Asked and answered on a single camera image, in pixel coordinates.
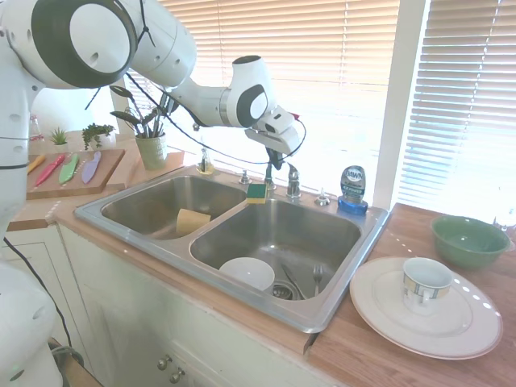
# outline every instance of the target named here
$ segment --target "green knife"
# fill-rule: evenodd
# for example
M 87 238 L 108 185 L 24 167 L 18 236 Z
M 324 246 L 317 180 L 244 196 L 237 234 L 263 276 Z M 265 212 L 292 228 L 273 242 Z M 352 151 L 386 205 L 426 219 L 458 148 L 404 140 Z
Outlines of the green knife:
M 75 172 L 78 162 L 79 155 L 75 154 L 72 156 L 69 163 L 62 166 L 61 172 L 59 173 L 59 184 L 64 184 L 65 182 L 72 180 L 73 173 Z

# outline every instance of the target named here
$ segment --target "sink drain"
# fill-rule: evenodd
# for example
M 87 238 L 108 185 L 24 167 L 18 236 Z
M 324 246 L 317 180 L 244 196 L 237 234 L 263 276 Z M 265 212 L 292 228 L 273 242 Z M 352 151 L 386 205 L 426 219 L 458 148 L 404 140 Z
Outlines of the sink drain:
M 273 296 L 281 300 L 289 301 L 296 301 L 300 298 L 296 288 L 289 282 L 282 280 L 274 282 Z

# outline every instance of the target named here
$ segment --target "faucet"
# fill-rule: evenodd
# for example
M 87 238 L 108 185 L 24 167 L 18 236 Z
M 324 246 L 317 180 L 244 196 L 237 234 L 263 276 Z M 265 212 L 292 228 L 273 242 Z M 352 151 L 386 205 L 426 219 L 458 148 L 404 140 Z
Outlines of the faucet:
M 294 199 L 301 197 L 299 185 L 299 172 L 293 165 L 289 164 L 289 186 L 287 187 L 287 197 Z
M 265 185 L 267 186 L 267 191 L 274 191 L 276 189 L 276 185 L 273 181 L 273 164 L 270 161 L 265 171 Z

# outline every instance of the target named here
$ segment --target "mug with stripe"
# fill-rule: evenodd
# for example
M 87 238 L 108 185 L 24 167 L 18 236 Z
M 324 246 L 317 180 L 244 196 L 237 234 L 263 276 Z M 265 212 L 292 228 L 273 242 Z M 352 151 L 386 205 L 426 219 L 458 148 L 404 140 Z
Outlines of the mug with stripe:
M 433 314 L 452 281 L 452 271 L 438 261 L 411 258 L 403 264 L 404 303 L 416 314 Z

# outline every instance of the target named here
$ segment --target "red knife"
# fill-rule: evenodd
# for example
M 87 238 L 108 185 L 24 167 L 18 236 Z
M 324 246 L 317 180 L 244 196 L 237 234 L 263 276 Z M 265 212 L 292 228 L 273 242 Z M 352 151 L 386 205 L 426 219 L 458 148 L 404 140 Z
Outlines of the red knife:
M 56 161 L 51 163 L 50 165 L 47 165 L 43 172 L 38 176 L 38 179 L 35 181 L 35 186 L 41 185 L 45 180 L 47 180 L 50 175 L 52 175 L 52 172 L 54 172 L 57 167 L 59 167 L 63 161 L 65 161 L 66 155 L 61 155 L 56 158 Z

